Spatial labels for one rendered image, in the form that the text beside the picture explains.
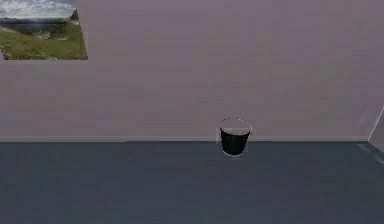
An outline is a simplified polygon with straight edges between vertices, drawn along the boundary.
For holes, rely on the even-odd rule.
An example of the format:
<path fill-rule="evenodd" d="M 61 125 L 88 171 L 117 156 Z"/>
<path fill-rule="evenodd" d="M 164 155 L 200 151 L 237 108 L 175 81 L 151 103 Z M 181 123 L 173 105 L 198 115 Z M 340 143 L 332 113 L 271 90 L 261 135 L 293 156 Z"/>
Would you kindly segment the black mesh trash can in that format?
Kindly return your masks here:
<path fill-rule="evenodd" d="M 222 150 L 231 157 L 240 156 L 252 133 L 252 126 L 244 119 L 228 117 L 219 125 Z"/>

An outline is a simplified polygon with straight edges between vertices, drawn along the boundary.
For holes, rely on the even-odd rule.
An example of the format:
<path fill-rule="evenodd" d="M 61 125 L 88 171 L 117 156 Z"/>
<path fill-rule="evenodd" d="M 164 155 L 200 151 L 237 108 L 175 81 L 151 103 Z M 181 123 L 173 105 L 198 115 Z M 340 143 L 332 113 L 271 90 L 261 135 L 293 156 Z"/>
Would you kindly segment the landscape wall picture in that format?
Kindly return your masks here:
<path fill-rule="evenodd" d="M 87 60 L 74 0 L 0 0 L 0 60 Z"/>

